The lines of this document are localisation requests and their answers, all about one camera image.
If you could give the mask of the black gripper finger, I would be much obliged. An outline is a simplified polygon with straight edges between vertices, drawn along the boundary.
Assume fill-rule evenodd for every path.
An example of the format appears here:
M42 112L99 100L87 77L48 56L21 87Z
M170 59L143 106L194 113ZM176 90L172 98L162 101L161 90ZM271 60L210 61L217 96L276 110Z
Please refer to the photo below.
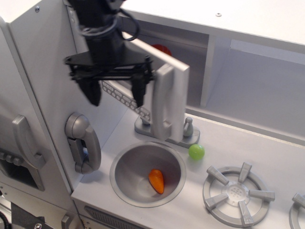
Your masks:
M99 106L102 98L99 81L81 79L77 81L77 84L89 102L94 106Z
M137 107L143 106L146 84L143 75L134 74L131 78L132 94L137 103Z

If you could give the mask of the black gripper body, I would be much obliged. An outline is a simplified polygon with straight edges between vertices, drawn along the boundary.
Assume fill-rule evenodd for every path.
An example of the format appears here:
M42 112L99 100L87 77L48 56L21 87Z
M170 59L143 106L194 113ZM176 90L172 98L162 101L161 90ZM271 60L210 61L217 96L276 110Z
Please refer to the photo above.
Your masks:
M73 80L125 80L147 84L154 79L149 54L127 46L138 34L81 31L81 35L89 50L64 59Z

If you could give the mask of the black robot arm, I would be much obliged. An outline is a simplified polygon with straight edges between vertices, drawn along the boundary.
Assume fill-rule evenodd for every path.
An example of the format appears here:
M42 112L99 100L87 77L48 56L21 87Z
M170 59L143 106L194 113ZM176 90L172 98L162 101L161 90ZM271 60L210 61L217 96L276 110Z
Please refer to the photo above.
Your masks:
M127 46L139 35L138 21L121 9L121 0L71 0L69 3L76 11L78 31L89 49L66 57L72 80L95 106L102 97L99 81L129 81L133 98L141 107L146 85L153 80L153 70L149 55ZM128 39L122 34L120 13L129 17L136 27L134 35Z

